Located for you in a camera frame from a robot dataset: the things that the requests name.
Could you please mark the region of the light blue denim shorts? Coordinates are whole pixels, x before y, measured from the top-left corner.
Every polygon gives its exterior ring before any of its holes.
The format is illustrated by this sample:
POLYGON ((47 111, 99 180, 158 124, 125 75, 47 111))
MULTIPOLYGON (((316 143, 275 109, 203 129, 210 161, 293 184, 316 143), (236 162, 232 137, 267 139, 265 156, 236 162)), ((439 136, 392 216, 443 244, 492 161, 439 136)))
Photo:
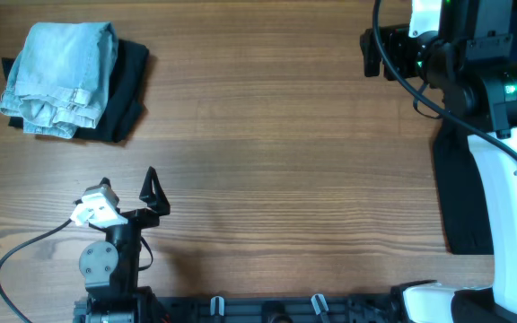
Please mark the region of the light blue denim shorts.
POLYGON ((95 128, 110 92, 118 36, 110 22, 37 22, 15 58, 0 112, 25 133, 70 139, 95 128))

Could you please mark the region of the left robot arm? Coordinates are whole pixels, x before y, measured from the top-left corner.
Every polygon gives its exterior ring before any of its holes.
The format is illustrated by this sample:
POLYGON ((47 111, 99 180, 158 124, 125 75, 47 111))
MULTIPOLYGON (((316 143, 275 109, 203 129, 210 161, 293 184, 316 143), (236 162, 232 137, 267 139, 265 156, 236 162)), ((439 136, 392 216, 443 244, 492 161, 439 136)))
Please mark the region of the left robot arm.
POLYGON ((152 289, 138 285, 138 274, 147 268, 140 265, 141 250, 147 247, 142 230, 157 227, 171 212, 153 167, 146 172, 139 199, 145 208, 120 211, 119 198, 104 178, 76 202, 70 219, 103 232, 105 239, 87 246, 79 258, 88 296, 74 305, 75 322, 171 321, 152 289))

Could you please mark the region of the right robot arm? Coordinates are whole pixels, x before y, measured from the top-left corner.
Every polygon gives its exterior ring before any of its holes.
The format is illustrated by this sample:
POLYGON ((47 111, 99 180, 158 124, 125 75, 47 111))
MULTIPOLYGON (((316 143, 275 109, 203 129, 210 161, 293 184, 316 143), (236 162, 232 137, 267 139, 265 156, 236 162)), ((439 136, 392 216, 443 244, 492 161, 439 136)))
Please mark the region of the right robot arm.
POLYGON ((432 153, 451 251, 494 256, 488 287, 412 283, 400 322, 517 322, 517 1, 415 1, 409 23, 373 22, 364 73, 397 81, 441 121, 432 153))

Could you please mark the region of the folded black garment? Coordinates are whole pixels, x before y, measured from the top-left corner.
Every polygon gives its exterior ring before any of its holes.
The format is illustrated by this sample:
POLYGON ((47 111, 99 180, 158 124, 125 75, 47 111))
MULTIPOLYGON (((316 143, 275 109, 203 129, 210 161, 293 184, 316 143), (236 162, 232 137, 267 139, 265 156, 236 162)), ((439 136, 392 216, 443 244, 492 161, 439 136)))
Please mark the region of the folded black garment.
MULTIPOLYGON (((143 111, 138 101, 138 92, 147 58, 146 47, 118 41, 118 59, 110 76, 109 99, 99 124, 95 128, 78 129, 72 138, 114 143, 126 138, 143 111)), ((13 62, 7 65, 8 74, 13 62)), ((10 118, 22 128, 21 118, 10 118)))

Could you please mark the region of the black garment with logo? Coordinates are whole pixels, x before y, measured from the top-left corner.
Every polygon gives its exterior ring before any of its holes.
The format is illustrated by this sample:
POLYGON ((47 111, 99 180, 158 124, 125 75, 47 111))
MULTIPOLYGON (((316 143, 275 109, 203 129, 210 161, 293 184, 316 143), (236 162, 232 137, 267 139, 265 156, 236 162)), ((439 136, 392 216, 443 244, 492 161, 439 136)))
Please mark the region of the black garment with logo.
POLYGON ((492 255, 492 234, 478 166, 468 134, 444 120, 432 144, 434 175, 448 249, 454 255, 492 255))

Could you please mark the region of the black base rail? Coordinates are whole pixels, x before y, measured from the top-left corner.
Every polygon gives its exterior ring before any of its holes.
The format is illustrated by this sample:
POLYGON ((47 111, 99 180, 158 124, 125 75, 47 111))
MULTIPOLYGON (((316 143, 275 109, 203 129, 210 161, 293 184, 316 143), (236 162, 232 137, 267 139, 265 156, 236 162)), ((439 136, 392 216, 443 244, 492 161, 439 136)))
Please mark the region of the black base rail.
POLYGON ((85 301, 74 306, 75 322, 405 322, 388 294, 302 298, 160 298, 143 317, 137 309, 105 309, 94 314, 85 301))

